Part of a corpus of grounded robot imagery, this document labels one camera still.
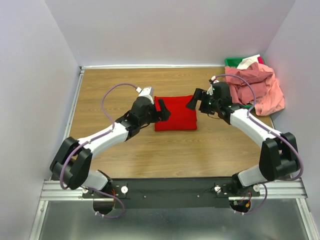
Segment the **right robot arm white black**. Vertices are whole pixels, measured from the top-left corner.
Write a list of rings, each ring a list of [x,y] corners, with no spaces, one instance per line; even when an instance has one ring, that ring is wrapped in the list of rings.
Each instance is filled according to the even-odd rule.
[[[260,147],[257,165],[235,173],[228,183],[229,190],[236,196],[247,192],[248,187],[274,180],[288,180],[289,175],[302,169],[297,157],[295,136],[281,133],[254,117],[243,105],[234,103],[229,86],[225,82],[212,82],[209,90],[196,88],[188,109],[194,110],[200,102],[199,111],[213,115],[232,125]]]

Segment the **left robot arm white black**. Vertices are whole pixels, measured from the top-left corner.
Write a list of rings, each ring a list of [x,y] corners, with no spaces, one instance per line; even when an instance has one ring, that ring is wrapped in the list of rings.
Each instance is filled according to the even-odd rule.
[[[109,177],[97,170],[91,171],[92,160],[112,146],[137,135],[144,125],[167,121],[171,113],[163,99],[153,101],[139,96],[131,109],[109,127],[84,138],[66,138],[55,155],[50,170],[60,181],[62,189],[79,187],[93,189],[101,198],[111,191]]]

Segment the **red t shirt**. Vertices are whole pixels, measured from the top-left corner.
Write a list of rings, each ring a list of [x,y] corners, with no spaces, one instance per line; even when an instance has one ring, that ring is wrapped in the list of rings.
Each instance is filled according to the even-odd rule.
[[[195,110],[186,107],[192,99],[192,95],[186,96],[155,96],[156,109],[160,110],[159,100],[162,99],[165,107],[171,115],[167,121],[160,121],[154,124],[156,132],[163,131],[195,131],[197,130],[197,115]]]

